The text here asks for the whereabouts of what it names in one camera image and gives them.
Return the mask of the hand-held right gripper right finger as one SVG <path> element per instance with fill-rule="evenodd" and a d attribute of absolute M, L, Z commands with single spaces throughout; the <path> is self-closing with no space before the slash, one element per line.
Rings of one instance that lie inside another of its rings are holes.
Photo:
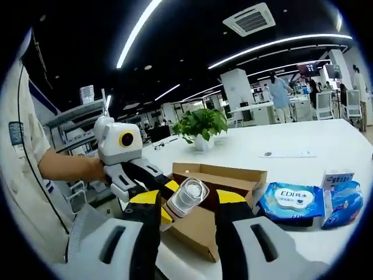
<path fill-rule="evenodd" d="M 318 279 L 328 270 L 296 249 L 270 219 L 254 215 L 241 195 L 217 190 L 216 244 L 223 279 Z"/>

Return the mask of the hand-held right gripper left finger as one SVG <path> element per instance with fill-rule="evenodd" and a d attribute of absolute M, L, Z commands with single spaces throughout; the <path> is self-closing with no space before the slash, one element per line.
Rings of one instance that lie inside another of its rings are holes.
<path fill-rule="evenodd" d="M 160 207 L 127 205 L 109 218 L 86 204 L 75 218 L 59 279 L 154 279 L 160 245 Z"/>

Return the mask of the person's left hand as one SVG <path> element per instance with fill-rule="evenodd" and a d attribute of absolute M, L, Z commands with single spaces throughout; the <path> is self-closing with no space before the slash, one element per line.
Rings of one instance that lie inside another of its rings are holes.
<path fill-rule="evenodd" d="M 87 158 L 86 181 L 100 181 L 105 185 L 111 184 L 111 178 L 104 171 L 104 163 L 99 157 Z"/>

